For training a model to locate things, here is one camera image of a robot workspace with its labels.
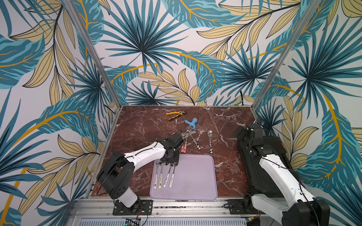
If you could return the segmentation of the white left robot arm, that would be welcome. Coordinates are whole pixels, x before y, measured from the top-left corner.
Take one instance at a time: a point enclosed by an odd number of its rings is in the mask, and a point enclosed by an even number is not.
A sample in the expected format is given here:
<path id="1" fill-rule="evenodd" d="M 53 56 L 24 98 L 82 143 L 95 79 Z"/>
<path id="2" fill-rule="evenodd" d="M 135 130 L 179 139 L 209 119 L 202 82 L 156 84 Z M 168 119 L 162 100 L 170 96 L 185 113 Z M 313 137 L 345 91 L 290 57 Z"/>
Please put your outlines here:
<path id="1" fill-rule="evenodd" d="M 111 199 L 128 209 L 139 206 L 139 197 L 130 188 L 133 173 L 150 162 L 177 165 L 182 136 L 157 139 L 151 145 L 130 153 L 113 153 L 97 175 L 97 181 Z"/>

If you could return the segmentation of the spoon with colourful white handle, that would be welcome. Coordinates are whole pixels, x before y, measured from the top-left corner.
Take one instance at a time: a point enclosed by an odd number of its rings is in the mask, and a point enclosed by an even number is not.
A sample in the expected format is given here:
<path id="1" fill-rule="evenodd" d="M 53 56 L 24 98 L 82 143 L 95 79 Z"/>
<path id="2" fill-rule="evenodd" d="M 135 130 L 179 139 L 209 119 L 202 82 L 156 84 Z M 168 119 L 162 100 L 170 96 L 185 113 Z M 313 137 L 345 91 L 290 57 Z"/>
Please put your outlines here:
<path id="1" fill-rule="evenodd" d="M 160 170 L 160 178 L 159 178 L 159 182 L 158 182 L 158 188 L 161 189 L 162 187 L 162 179 L 163 179 L 163 166 L 164 166 L 164 163 L 160 164 L 161 166 L 161 170 Z"/>

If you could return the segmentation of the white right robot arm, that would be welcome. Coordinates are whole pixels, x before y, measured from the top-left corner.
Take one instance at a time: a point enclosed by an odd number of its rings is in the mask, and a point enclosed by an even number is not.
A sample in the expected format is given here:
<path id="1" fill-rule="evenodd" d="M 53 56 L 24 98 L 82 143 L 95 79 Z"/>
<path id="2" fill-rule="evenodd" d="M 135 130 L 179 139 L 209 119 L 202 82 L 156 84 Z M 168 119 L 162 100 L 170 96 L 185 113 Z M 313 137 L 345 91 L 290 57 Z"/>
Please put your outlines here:
<path id="1" fill-rule="evenodd" d="M 287 161 L 280 138 L 265 136 L 260 124 L 239 126 L 235 133 L 249 192 L 228 201 L 231 214 L 264 213 L 282 226 L 327 226 L 330 206 L 303 186 Z"/>

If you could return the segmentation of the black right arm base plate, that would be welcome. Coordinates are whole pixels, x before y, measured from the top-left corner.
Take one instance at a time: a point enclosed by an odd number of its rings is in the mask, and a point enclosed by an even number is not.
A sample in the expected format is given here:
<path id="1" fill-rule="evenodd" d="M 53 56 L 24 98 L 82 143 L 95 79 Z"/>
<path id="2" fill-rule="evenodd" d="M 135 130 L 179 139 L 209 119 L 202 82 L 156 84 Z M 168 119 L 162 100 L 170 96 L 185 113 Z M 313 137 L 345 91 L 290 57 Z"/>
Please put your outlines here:
<path id="1" fill-rule="evenodd" d="M 251 208 L 249 201 L 246 198 L 229 199 L 227 200 L 227 203 L 223 205 L 223 207 L 228 209 L 231 215 L 256 213 L 256 211 Z"/>

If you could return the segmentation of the fork with Pochacco white handle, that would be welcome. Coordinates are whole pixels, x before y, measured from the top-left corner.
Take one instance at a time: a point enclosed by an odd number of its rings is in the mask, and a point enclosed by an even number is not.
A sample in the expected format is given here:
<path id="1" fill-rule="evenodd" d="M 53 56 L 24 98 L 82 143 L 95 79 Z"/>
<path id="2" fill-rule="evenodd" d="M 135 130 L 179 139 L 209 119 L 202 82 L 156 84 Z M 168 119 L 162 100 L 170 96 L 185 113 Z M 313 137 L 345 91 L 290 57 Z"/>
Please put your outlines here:
<path id="1" fill-rule="evenodd" d="M 171 168 L 172 168 L 172 166 L 170 166 L 170 168 L 169 168 L 169 170 L 168 170 L 168 173 L 167 173 L 166 179 L 165 179 L 165 181 L 164 181 L 163 187 L 166 187 L 166 186 L 167 186 L 168 179 L 169 179 L 169 176 L 170 176 Z"/>

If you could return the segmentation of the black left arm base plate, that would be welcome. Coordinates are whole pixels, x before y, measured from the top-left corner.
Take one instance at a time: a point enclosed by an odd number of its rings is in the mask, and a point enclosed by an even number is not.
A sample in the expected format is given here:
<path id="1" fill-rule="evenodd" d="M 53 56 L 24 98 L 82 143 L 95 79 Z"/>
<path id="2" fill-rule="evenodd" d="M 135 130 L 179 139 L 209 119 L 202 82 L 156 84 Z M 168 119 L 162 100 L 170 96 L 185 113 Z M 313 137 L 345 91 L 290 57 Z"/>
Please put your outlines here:
<path id="1" fill-rule="evenodd" d="M 152 214 L 153 200 L 138 199 L 131 207 L 126 207 L 119 200 L 114 201 L 114 216 L 148 216 Z"/>

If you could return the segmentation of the spoon with Pochacco white handle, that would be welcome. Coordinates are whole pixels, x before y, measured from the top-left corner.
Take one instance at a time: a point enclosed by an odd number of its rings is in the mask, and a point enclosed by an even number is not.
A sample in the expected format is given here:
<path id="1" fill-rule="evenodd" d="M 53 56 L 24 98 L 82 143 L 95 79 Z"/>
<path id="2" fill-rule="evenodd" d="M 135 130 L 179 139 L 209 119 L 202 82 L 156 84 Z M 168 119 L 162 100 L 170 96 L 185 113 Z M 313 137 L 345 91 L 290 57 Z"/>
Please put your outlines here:
<path id="1" fill-rule="evenodd" d="M 176 166 L 174 165 L 174 166 L 173 166 L 173 173 L 172 173 L 171 180 L 170 180 L 170 183 L 169 183 L 169 187 L 170 187 L 170 188 L 173 186 L 174 175 L 175 175 L 175 168 L 176 168 Z"/>

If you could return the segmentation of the fork with colourful white handle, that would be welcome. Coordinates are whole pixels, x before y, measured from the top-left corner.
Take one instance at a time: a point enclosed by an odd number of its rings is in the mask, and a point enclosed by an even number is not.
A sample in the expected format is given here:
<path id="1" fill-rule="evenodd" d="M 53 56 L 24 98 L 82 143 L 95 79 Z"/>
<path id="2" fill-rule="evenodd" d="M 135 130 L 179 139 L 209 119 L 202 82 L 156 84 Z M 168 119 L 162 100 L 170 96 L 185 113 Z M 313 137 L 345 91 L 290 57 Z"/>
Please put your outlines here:
<path id="1" fill-rule="evenodd" d="M 160 159 L 156 159 L 155 161 L 155 177 L 154 177 L 154 183 L 153 188 L 156 189 L 158 186 L 158 168 L 160 166 Z"/>

